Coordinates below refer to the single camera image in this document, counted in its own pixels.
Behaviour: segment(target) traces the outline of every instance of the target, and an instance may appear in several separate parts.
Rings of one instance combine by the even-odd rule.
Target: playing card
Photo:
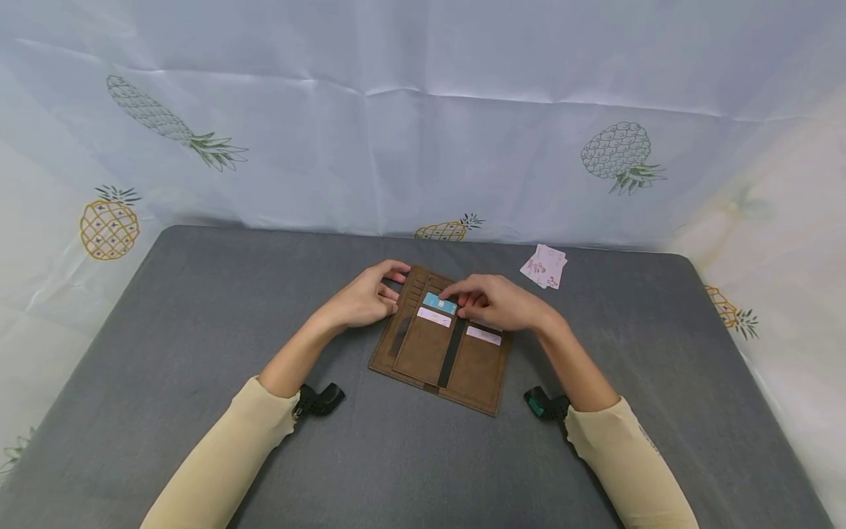
[[[535,254],[520,269],[527,278],[539,287],[557,289],[561,282],[561,271],[567,264],[567,258],[562,251],[547,245],[538,245]]]

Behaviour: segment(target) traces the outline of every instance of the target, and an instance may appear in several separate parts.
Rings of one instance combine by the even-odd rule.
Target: curtain
[[[170,225],[670,250],[843,513],[844,49],[837,0],[8,0],[0,445]]]

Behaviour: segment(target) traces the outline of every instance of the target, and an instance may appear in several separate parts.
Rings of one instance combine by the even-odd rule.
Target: beige sleeve
[[[261,465],[294,431],[290,399],[251,378],[150,508],[141,529],[224,529]]]
[[[591,466],[626,527],[699,527],[682,489],[625,399],[603,411],[571,406],[567,440]]]

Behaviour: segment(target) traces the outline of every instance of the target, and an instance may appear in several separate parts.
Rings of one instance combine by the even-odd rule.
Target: gray mat
[[[130,529],[244,381],[325,299],[385,257],[501,273],[568,318],[667,459],[702,527],[826,527],[825,511],[679,256],[566,249],[560,290],[530,246],[176,227],[162,233],[0,493],[0,526]],[[558,429],[560,391],[519,334],[499,417],[367,369],[382,325],[331,343],[308,383],[347,399],[274,451],[232,526],[614,527]]]

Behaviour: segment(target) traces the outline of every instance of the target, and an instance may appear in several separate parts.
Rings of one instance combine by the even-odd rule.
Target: open wallet
[[[452,283],[423,267],[411,268],[370,368],[497,416],[511,334],[459,318],[455,299],[438,298]]]

